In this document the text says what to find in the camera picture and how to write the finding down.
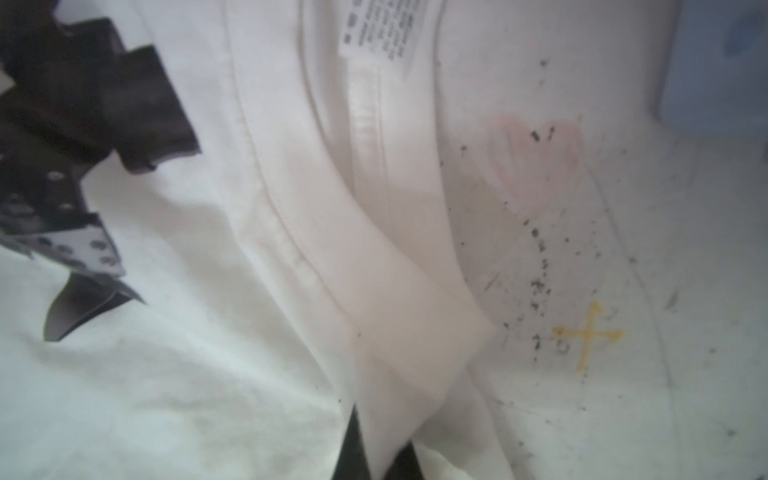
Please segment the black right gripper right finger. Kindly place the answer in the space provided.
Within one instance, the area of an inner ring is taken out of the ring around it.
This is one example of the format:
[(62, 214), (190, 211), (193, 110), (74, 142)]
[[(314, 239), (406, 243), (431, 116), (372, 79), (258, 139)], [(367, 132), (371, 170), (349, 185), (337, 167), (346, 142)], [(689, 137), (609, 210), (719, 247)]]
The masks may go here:
[(384, 476), (385, 480), (424, 480), (412, 442), (409, 442), (395, 457)]

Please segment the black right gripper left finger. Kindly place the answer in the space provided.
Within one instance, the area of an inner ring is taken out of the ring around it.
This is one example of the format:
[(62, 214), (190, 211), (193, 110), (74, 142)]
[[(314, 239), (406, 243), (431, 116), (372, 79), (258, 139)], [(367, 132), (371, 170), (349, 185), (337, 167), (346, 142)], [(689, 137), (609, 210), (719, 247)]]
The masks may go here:
[(351, 411), (332, 480), (370, 480), (357, 408)]

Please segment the white t-shirt with robot print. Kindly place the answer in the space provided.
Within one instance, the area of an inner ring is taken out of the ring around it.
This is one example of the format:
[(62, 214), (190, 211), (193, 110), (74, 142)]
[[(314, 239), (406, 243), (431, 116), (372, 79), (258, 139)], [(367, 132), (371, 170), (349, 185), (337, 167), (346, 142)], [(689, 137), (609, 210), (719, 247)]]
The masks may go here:
[(514, 475), (439, 164), (440, 1), (1, 5), (1, 475)]

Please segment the light blue perforated laundry basket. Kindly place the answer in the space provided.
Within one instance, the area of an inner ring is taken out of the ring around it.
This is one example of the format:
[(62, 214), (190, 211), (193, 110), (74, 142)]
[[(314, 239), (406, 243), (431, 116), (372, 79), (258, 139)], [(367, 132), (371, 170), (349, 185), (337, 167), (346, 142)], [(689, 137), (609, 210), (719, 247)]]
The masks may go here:
[(767, 139), (767, 3), (684, 1), (659, 120), (705, 135)]

